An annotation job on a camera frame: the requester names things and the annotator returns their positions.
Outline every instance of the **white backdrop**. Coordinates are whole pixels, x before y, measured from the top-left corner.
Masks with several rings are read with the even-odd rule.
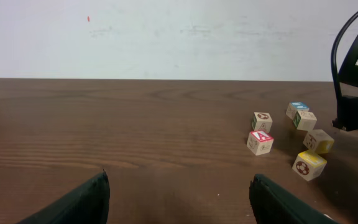
[[[330,81],[332,43],[357,10],[358,0],[0,0],[0,77]],[[339,62],[357,33],[358,21]]]

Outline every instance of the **white wall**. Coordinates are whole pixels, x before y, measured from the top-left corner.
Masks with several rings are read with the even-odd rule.
[[[0,0],[0,77],[330,81],[333,40],[357,10],[358,0]],[[358,21],[339,61],[357,33]]]

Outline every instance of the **wood grain surface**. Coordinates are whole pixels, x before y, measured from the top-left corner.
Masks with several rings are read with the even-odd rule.
[[[358,89],[344,86],[358,96]],[[306,182],[292,171],[305,131],[285,116],[306,103],[335,139]],[[271,153],[245,141],[272,115]],[[332,83],[0,79],[0,223],[15,223],[105,169],[108,223],[255,223],[249,183],[265,174],[320,212],[358,223],[358,139],[331,127]]]

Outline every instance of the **cube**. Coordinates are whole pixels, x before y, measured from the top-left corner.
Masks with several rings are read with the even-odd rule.
[[[298,154],[292,169],[302,178],[309,181],[320,176],[326,164],[327,160],[312,150],[307,150]]]
[[[251,126],[254,131],[263,130],[266,133],[269,133],[272,123],[273,120],[269,113],[255,112]]]
[[[288,105],[287,112],[285,113],[288,117],[293,119],[297,111],[309,111],[309,107],[301,102],[292,102]]]
[[[308,131],[303,144],[317,154],[329,153],[334,145],[334,139],[323,130]]]
[[[311,131],[316,125],[317,118],[312,112],[297,111],[293,124],[297,130]]]
[[[270,152],[273,140],[273,137],[265,131],[251,131],[248,135],[247,147],[259,156]]]

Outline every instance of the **block with ball picture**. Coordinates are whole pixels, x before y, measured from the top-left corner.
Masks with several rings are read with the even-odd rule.
[[[312,112],[297,111],[293,118],[293,124],[297,130],[311,131],[316,125],[317,118]]]
[[[311,130],[303,140],[303,144],[317,154],[329,153],[334,145],[334,139],[323,130]]]
[[[254,131],[262,130],[269,133],[270,128],[272,128],[272,123],[273,120],[269,113],[255,112],[251,126]]]
[[[293,119],[297,111],[309,111],[309,107],[302,102],[292,102],[288,105],[287,112],[285,113],[288,117]]]
[[[302,178],[309,181],[323,172],[327,161],[312,150],[307,150],[298,154],[292,169]]]
[[[248,135],[247,147],[259,156],[270,152],[273,140],[273,137],[265,131],[251,131]]]

